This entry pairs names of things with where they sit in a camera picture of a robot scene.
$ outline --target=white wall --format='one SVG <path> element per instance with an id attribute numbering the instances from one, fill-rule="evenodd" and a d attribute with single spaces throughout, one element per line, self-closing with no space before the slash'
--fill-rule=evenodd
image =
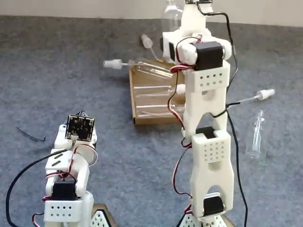
<path id="1" fill-rule="evenodd" d="M 165 0 L 0 0 L 0 15 L 160 18 Z M 182 5 L 184 0 L 177 0 Z M 231 22 L 303 27 L 302 0 L 214 0 Z"/>

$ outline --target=glass bottle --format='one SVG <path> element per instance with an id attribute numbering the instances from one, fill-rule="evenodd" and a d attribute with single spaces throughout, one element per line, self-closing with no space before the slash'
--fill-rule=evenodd
<path id="1" fill-rule="evenodd" d="M 175 0 L 167 0 L 167 6 L 161 18 L 162 32 L 173 32 L 181 27 L 183 10 L 176 4 Z"/>

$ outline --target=wooden base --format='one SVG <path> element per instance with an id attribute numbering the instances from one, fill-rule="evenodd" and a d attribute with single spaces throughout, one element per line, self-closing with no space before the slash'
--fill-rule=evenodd
<path id="1" fill-rule="evenodd" d="M 93 206 L 92 214 L 91 214 L 92 217 L 94 216 L 94 214 L 96 213 L 97 210 L 104 210 L 105 213 L 106 213 L 106 216 L 109 220 L 110 226 L 111 227 L 117 227 L 117 223 L 115 222 L 114 217 L 108 211 L 107 206 L 105 204 L 95 203 L 94 206 Z"/>

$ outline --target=cardboard tray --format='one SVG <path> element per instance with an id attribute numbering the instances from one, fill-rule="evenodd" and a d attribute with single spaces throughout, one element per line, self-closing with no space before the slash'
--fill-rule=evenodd
<path id="1" fill-rule="evenodd" d="M 154 64 L 159 64 L 158 61 L 152 60 Z M 164 63 L 167 68 L 174 66 L 173 64 Z M 129 82 L 130 82 L 130 94 L 132 101 L 132 112 L 133 112 L 133 120 L 135 125 L 147 125 L 147 124 L 167 124 L 167 123 L 176 123 L 178 120 L 172 114 L 168 116 L 150 116 L 150 117 L 140 117 L 138 114 L 138 110 L 136 108 L 137 104 L 140 105 L 152 105 L 152 104 L 167 104 L 169 96 L 157 96 L 157 97 L 140 97 L 137 98 L 135 95 L 134 87 L 136 86 L 155 86 L 155 85 L 168 85 L 175 86 L 177 75 L 174 74 L 171 79 L 156 79 L 154 76 L 149 74 L 136 71 L 134 69 L 129 69 Z M 184 75 L 179 73 L 178 75 L 178 84 L 184 84 Z M 175 95 L 172 99 L 172 102 L 184 105 L 185 97 Z"/>

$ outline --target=circuit board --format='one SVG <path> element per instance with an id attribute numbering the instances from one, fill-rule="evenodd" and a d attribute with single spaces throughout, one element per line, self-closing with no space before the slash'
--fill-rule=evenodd
<path id="1" fill-rule="evenodd" d="M 95 119 L 78 115 L 68 115 L 65 138 L 78 136 L 78 140 L 91 141 Z"/>

